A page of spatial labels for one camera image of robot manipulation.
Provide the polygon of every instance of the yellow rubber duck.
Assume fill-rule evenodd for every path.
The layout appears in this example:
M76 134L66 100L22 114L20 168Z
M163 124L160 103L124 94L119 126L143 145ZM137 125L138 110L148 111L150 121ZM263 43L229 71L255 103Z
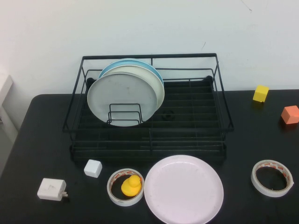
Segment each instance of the yellow rubber duck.
M126 196L135 196L139 193L141 189L140 177L137 175L131 175L126 179L121 185L121 191Z

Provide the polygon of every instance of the plate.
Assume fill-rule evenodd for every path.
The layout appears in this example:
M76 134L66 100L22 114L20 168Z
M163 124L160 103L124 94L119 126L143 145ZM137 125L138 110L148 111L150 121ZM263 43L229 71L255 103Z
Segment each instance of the plate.
M164 85L163 79L160 75L160 73L150 64L147 64L145 62L139 61L137 59L134 58L125 58L125 59L121 59L117 62L113 62L110 65L108 65L106 68L103 69L103 71L100 73L99 78L101 78L107 71L122 66L122 65L135 65L135 66L139 66L142 68L145 68L149 71L151 71L153 74L155 74L159 80L162 82L162 84Z
M204 161L175 155L162 159L145 179L144 196L150 210L167 224L205 224L220 210L223 186Z
M147 82L128 72L122 72L101 77L94 82L88 91L87 103L92 113L104 122L108 121L111 107L111 125L135 126L140 121L138 105L111 104L139 103L142 119L146 121L156 111L157 97Z
M125 65L120 65L118 67L114 67L114 68L108 70L107 72L105 72L102 75L102 77L108 76L115 72L129 72L132 75L135 75L135 76L141 78L142 80L144 80L145 82L147 82L156 93L156 96L157 96L157 108L156 109L159 109L159 107L163 103L165 92L164 92L163 83L155 74L153 74L150 70L145 69L144 67L125 64Z

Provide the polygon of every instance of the dish rack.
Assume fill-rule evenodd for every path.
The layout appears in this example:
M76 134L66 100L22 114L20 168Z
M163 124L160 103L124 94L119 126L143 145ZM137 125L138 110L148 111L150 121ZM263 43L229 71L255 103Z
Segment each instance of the dish rack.
M86 100L100 71L123 58L148 62L164 78L161 107L147 121L142 120L141 109L134 111L139 120L131 127L110 125L111 105L108 121L99 120ZM74 161L157 161L175 154L223 160L226 133L233 130L215 53L84 56L63 126L70 134Z

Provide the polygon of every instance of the plate rim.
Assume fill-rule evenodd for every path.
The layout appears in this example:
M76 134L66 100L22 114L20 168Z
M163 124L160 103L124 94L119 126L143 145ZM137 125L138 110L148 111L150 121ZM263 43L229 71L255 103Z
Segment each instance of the plate rim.
M220 211L220 209L221 209L221 207L222 207L222 205L223 205L223 201L224 201L224 188L223 188L223 184L222 184L222 181L221 181L221 178L219 177L219 175L217 174L217 172L213 169L213 167L211 167L207 162L205 162L205 161L203 161L203 160L201 160L201 159L199 159L199 158L197 158L197 157L194 157L194 156L190 156L190 155L183 155L183 154L180 154L180 155L172 155L172 156L168 156L168 157L166 157L166 158L164 158L164 159L161 159L160 161L158 161L156 164L154 164L152 167L151 167L151 169L149 170L149 172L147 173L147 175L146 175L146 177L145 177L145 181L144 181L144 198L145 198L145 201L146 201L146 204L148 205L148 207L149 207L149 209L150 209L150 211L159 219L159 220L161 220L162 222L164 222L164 223L167 223L167 224L173 224L173 222L170 222L170 223L168 223L168 222L166 222L165 220L163 220L163 217L161 217L161 216L158 216L158 215L156 215L156 213L154 213L154 211L153 211L153 209L149 206L149 203L148 203L148 201L149 201L149 197L147 196L147 182L148 182L148 178L149 178L149 174L151 174L151 170L153 169L153 167L155 167L156 165L158 165L161 161L163 161L163 160L168 160L168 159L171 159L171 158L174 158L174 157L182 157L182 158L187 158L187 157L191 157L192 159L197 159L197 160L199 160L199 161L201 161L201 162L204 162L206 165L208 165L208 167L210 167L211 168L211 170L213 171L213 172L215 172L216 173L216 176L219 178L219 180L220 180L220 183L221 183L221 187L220 187L220 189L221 189L221 204L220 204L220 206L219 206L219 208L217 208L217 212L209 219L209 220L207 220L206 222L204 222L204 223L200 223L200 224L206 224L206 223L208 223L208 222L210 222L218 213L219 213L219 211Z
M158 72L152 65L150 65L150 64L148 64L148 63L146 63L146 62L143 62L143 61L139 61L139 60L134 59L134 58L123 58L123 59L118 60L118 61L116 61L116 62L112 62L111 64L109 64L108 66L106 66L106 67L101 71L101 73L99 74L99 78L101 78L101 77L102 77L106 72L108 72L109 70L121 66L121 65L119 65L119 66L116 65L116 66L115 66L115 64L120 63L120 62L124 62L124 61L129 61L129 62L131 61L131 62L135 62L135 63L140 63L141 65L138 65L138 64L137 64L137 65L136 65L136 64L131 64L131 65L139 66L139 67L142 67L142 68L144 68L144 69L149 70L149 71L152 72L156 77L158 77L158 79L161 81L162 85L164 86L164 81L163 81L163 79L162 79L162 76L160 75L160 73L159 73L159 72ZM155 72L151 71L150 69L148 69L148 68L146 68L145 66L142 66L142 65L145 65L146 67L153 69Z

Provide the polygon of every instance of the roll of tape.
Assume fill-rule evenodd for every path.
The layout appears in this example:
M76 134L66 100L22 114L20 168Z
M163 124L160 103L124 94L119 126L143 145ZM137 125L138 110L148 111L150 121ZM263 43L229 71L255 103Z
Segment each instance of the roll of tape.
M128 200L119 199L119 198L115 197L111 192L112 185L116 181L116 179L119 178L120 176L124 176L124 175L139 176L140 180L141 180L141 186L142 186L139 193L135 197L128 199ZM143 189L144 189L144 178L138 171L136 171L134 169L130 169L130 168L120 169L120 170L114 172L111 175L111 177L109 178L108 183L107 183L107 192L108 192L108 195L109 195L111 201L113 201L115 204L117 204L119 206L123 206L123 207L131 206L131 205L139 202L143 196Z
M271 190L271 189L264 187L259 182L259 180L257 179L257 176L256 176L256 171L262 167L272 167L272 168L279 170L284 175L284 177L286 179L286 188L284 188L282 190ZM292 177L290 171L288 170L288 168L285 167L280 162L273 161L273 160L259 161L252 169L251 181L252 181L253 185L255 186L255 188L259 192L261 192L263 195L266 195L269 197L281 197L281 196L285 195L286 193L288 193L288 191L291 189L291 187L294 184L293 177Z

